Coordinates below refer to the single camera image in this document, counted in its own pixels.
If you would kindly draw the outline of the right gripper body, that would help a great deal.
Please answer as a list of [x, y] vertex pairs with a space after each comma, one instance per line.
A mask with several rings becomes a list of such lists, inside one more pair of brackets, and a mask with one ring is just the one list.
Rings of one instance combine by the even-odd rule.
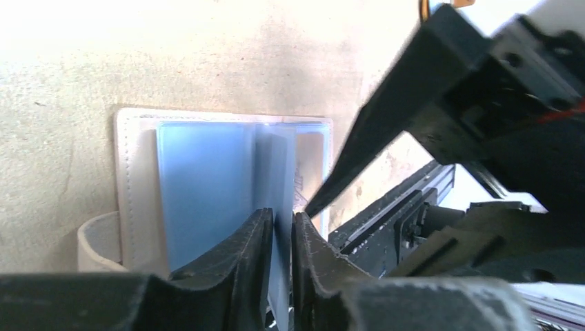
[[488, 42], [476, 71], [429, 103], [412, 135], [494, 197], [584, 211], [584, 2], [476, 1], [455, 8]]

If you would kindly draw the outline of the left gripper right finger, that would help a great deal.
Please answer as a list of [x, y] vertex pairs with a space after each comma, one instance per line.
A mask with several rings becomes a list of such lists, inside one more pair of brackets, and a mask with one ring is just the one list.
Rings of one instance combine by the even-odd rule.
[[534, 330], [506, 282], [479, 277], [386, 277], [365, 273], [316, 231], [292, 223], [296, 330]]

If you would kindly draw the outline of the tan card holder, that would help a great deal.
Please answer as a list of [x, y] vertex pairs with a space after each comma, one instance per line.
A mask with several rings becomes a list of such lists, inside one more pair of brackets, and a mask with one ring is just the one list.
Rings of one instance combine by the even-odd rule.
[[442, 6], [450, 6], [452, 8], [465, 8], [474, 5], [476, 0], [419, 0], [418, 14], [419, 21], [424, 22]]

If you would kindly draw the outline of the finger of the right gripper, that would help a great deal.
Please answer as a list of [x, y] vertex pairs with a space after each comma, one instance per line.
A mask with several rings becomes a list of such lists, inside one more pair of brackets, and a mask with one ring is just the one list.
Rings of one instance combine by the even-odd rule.
[[438, 7], [359, 110], [306, 214], [314, 217], [329, 206], [429, 103], [476, 71], [487, 52], [487, 40], [456, 9]]

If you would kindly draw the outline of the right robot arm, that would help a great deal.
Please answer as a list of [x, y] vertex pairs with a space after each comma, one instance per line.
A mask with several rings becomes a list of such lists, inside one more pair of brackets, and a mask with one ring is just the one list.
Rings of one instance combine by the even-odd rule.
[[306, 212], [331, 204], [404, 131], [491, 194], [531, 194], [544, 212], [472, 207], [433, 231], [395, 276], [584, 282], [583, 1], [543, 1], [489, 37], [448, 4], [428, 14], [358, 112]]

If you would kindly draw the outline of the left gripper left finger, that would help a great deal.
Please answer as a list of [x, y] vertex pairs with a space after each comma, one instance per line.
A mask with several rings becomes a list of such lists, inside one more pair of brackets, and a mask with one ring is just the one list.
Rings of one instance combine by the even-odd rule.
[[168, 280], [127, 272], [2, 276], [1, 329], [263, 330], [272, 229], [272, 210], [256, 210]]

